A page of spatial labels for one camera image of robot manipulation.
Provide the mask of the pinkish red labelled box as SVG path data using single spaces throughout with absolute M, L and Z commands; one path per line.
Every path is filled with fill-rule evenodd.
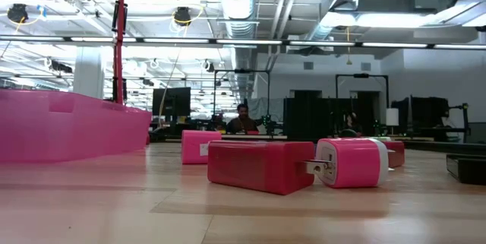
M 222 139 L 220 132 L 183 130 L 181 135 L 181 163 L 207 164 L 208 145 Z

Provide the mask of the large red rectangular box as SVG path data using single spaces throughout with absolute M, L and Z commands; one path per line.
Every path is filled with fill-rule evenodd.
M 211 141 L 207 178 L 212 183 L 288 195 L 313 184 L 305 162 L 314 144 L 294 141 Z

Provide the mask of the magenta and white wall charger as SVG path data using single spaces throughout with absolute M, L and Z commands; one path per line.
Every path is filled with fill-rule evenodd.
M 387 180 L 388 153 L 385 144 L 374 138 L 323 138 L 315 158 L 304 164 L 307 173 L 330 188 L 371 188 Z

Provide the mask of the small red block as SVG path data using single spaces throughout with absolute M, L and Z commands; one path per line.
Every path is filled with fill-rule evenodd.
M 388 167 L 396 168 L 405 163 L 405 146 L 401 141 L 385 141 L 388 150 Z

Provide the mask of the long ceiling light strip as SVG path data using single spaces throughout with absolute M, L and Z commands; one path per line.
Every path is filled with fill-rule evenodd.
M 45 43 L 45 44 L 114 44 L 114 38 L 104 36 L 21 36 L 0 35 L 0 41 Z M 383 49 L 436 49 L 436 50 L 486 50 L 486 44 L 443 44 L 443 43 L 382 43 L 348 41 L 305 41 L 305 40 L 233 40 L 214 38 L 171 38 L 171 37 L 128 37 L 123 39 L 128 46 L 169 45 L 182 47 L 189 45 L 208 46 L 291 46 L 291 47 L 339 47 L 339 48 L 383 48 Z

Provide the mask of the black background monitor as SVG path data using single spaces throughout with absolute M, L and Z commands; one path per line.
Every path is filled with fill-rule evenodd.
M 154 89 L 152 113 L 154 116 L 189 116 L 191 89 L 189 87 Z

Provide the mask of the black partition screen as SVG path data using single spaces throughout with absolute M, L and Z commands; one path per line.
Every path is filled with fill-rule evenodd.
M 284 134 L 290 140 L 318 140 L 347 129 L 348 116 L 356 114 L 355 129 L 374 135 L 379 120 L 373 103 L 358 98 L 286 98 L 283 101 Z

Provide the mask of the person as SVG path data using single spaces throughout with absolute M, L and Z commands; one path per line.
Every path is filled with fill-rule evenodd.
M 357 137 L 362 136 L 363 134 L 362 126 L 355 112 L 349 112 L 346 115 L 345 130 L 353 131 L 354 133 L 356 133 Z
M 232 119 L 226 126 L 226 132 L 229 134 L 255 134 L 258 133 L 257 123 L 249 117 L 248 106 L 239 104 L 237 106 L 238 116 Z
M 218 132 L 226 132 L 226 123 L 224 121 L 224 115 L 222 113 L 218 113 L 212 116 L 212 125 L 213 129 Z

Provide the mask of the wooden background table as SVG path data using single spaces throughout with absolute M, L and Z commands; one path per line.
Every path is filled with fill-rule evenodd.
M 223 140 L 287 141 L 286 135 L 222 135 Z

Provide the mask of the pink translucent plastic tray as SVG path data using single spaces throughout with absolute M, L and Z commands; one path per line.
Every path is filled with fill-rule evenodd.
M 150 112 L 53 90 L 0 89 L 0 163 L 55 163 L 146 145 Z

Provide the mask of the black background equipment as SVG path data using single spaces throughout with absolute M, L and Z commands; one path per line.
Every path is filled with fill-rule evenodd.
M 448 99 L 441 97 L 406 97 L 393 101 L 391 107 L 399 110 L 398 134 L 429 137 L 435 141 L 448 141 L 443 118 L 449 117 Z

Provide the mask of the silver round air duct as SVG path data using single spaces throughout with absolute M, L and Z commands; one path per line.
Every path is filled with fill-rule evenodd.
M 252 40 L 255 38 L 256 24 L 250 23 L 255 20 L 256 0 L 220 0 L 226 26 L 226 38 L 233 40 Z M 233 69 L 254 69 L 254 54 L 250 46 L 236 46 L 231 50 Z M 251 94 L 249 81 L 254 76 L 251 74 L 235 74 L 234 88 L 237 90 L 239 102 L 249 98 Z

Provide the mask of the black gantry frame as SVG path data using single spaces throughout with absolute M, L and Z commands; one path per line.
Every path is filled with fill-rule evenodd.
M 347 97 L 340 96 L 339 89 L 348 79 L 365 80 L 378 78 L 383 80 L 385 86 L 385 107 L 389 106 L 389 77 L 383 74 L 337 74 L 334 78 L 335 99 L 333 107 L 333 127 L 339 137 L 357 137 L 353 131 L 345 130 L 346 115 L 355 112 L 361 123 L 362 136 L 373 136 L 383 134 L 381 119 L 381 99 L 379 91 L 371 90 L 350 90 Z
M 267 85 L 267 114 L 264 116 L 263 124 L 267 130 L 267 135 L 274 135 L 273 127 L 270 125 L 271 115 L 270 115 L 270 84 L 271 84 L 271 71 L 269 70 L 257 70 L 249 68 L 237 68 L 237 69 L 216 69 L 213 73 L 213 115 L 216 115 L 216 89 L 219 86 L 220 81 L 225 81 L 226 75 L 228 73 L 233 74 L 257 74 L 264 73 L 267 75 L 266 85 Z

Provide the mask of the black aluminium table frame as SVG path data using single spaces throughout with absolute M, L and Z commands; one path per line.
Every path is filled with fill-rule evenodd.
M 393 141 L 401 141 L 405 149 L 417 151 L 433 151 L 445 154 L 464 154 L 475 156 L 486 156 L 486 144 L 464 144 L 451 142 L 437 142 L 430 141 L 427 138 L 406 138 L 406 137 L 391 137 Z M 319 139 L 291 139 L 287 141 L 310 141 L 317 143 Z

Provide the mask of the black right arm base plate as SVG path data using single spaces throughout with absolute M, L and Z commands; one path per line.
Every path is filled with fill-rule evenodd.
M 447 154 L 447 171 L 457 181 L 470 185 L 486 185 L 486 157 Z

